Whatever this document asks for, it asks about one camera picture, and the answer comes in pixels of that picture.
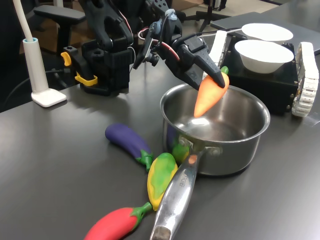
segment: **lamp base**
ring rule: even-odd
[[[44,108],[51,107],[67,99],[66,95],[52,88],[40,92],[33,92],[31,93],[31,97],[35,103]]]

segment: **white lamp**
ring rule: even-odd
[[[25,35],[22,42],[32,87],[32,100],[45,108],[58,104],[66,100],[67,97],[63,93],[49,88],[38,39],[31,35],[20,0],[13,0],[13,4]]]

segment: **stainless steel pot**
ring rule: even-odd
[[[187,84],[167,91],[160,101],[163,146],[181,165],[158,208],[151,240],[171,240],[187,210],[197,173],[227,176],[252,161],[270,113],[254,95],[229,86],[204,116],[194,118],[197,91]]]

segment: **black box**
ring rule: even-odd
[[[283,64],[278,70],[269,74],[255,73],[246,69],[240,54],[235,49],[240,37],[228,37],[224,59],[221,66],[229,68],[230,85],[248,91],[259,98],[272,114],[290,112],[294,97],[298,90],[298,74],[296,61]],[[282,46],[294,52],[292,44],[284,43]]]

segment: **yellow clamp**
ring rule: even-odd
[[[64,51],[60,55],[61,55],[61,57],[63,57],[64,65],[66,67],[69,67],[71,65],[71,57],[69,56],[69,54]]]
[[[80,83],[82,83],[82,84],[90,87],[90,86],[95,85],[95,84],[98,83],[98,78],[97,78],[97,76],[95,76],[95,75],[93,75],[93,76],[94,76],[94,79],[92,79],[92,80],[85,80],[83,77],[81,77],[81,76],[79,75],[78,72],[76,72],[76,76],[75,76],[74,78],[75,78],[75,80],[77,80],[78,82],[80,82]]]
[[[69,55],[67,52],[64,51],[64,52],[61,53],[61,57],[63,57],[64,65],[65,65],[66,67],[69,67],[69,66],[71,65],[71,57],[70,57],[70,55]],[[78,82],[80,82],[80,83],[82,83],[82,84],[90,87],[90,86],[95,85],[95,84],[98,83],[98,78],[97,78],[97,76],[95,76],[95,75],[93,75],[93,76],[94,76],[94,79],[92,79],[92,80],[86,80],[86,79],[84,79],[83,77],[81,77],[78,72],[76,72],[76,76],[75,76],[74,78],[75,78],[75,80],[77,80]]]

